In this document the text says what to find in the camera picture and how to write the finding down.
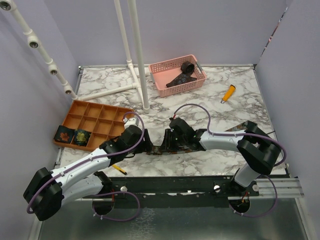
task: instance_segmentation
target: pink basket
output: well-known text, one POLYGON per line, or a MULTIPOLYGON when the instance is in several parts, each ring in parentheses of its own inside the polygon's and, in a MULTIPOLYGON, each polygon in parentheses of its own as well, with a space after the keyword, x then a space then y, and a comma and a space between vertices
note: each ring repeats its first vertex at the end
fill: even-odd
POLYGON ((171 60, 150 64, 149 70, 151 78, 155 83, 161 98, 192 89, 201 88, 207 78, 207 75, 198 64, 194 55, 182 56, 171 60), (180 67, 185 61, 189 61, 194 64, 194 73, 191 76, 197 78, 197 80, 180 84, 178 86, 167 87, 166 84, 170 83, 181 73, 180 67))

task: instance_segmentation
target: purple wall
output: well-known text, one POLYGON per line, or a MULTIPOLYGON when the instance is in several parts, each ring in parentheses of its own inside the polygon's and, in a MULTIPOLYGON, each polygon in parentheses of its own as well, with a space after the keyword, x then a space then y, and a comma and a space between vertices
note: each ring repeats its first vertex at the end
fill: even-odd
MULTIPOLYGON (((74 87, 77 63, 42 0, 16 1, 51 57, 74 87)), ((0 239, 27 239, 34 216, 23 198, 37 169, 52 168, 52 138, 70 106, 60 82, 9 12, 0 9, 0 239)))
MULTIPOLYGON (((114 1, 44 1, 80 65, 126 64, 114 1)), ((137 63, 127 1, 120 2, 137 63)), ((202 64, 256 64, 286 8, 286 0, 137 0, 136 4, 146 64, 188 54, 202 64)))
POLYGON ((256 68, 289 170, 320 237, 320 1, 294 0, 256 68))

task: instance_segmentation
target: screw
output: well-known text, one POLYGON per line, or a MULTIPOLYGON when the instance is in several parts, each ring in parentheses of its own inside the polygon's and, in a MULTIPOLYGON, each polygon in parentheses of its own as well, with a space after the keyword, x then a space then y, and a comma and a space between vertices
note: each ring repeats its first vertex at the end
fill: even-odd
POLYGON ((1 1, 0 8, 2 8, 5 11, 9 11, 11 9, 11 5, 6 1, 1 1))
POLYGON ((252 190, 255 191, 255 192, 258 192, 259 191, 259 186, 257 184, 253 185, 252 186, 252 190))
POLYGON ((220 193, 221 188, 220 188, 219 185, 214 185, 213 190, 214 190, 216 193, 220 193))
POLYGON ((128 191, 128 188, 127 188, 126 186, 122 186, 122 187, 120 188, 120 191, 121 191, 121 192, 127 192, 127 191, 128 191))
POLYGON ((50 74, 52 74, 52 75, 56 75, 57 73, 58 73, 58 71, 54 70, 54 69, 50 71, 50 74))
POLYGON ((31 41, 31 42, 29 43, 29 45, 30 45, 30 47, 33 48, 33 49, 36 49, 36 48, 39 46, 38 43, 35 42, 35 41, 31 41))

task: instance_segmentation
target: small pouch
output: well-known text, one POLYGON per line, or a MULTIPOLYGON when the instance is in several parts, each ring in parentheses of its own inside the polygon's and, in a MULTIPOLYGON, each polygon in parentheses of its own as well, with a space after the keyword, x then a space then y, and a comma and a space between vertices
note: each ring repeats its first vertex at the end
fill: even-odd
POLYGON ((74 143, 78 146, 87 146, 89 138, 91 136, 91 132, 83 130, 83 129, 76 129, 74 131, 74 143))
POLYGON ((70 129, 70 128, 67 128, 66 126, 60 125, 53 139, 56 140, 57 142, 69 144, 71 143, 74 135, 75 135, 74 129, 70 129))

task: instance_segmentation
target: pencil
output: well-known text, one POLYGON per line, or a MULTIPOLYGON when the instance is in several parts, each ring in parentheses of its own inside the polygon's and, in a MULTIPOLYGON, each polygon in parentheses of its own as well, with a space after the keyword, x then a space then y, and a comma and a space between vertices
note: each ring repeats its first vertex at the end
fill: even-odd
POLYGON ((117 165, 113 164, 112 167, 117 169, 120 173, 127 175, 127 172, 125 170, 123 170, 122 168, 118 167, 117 165))

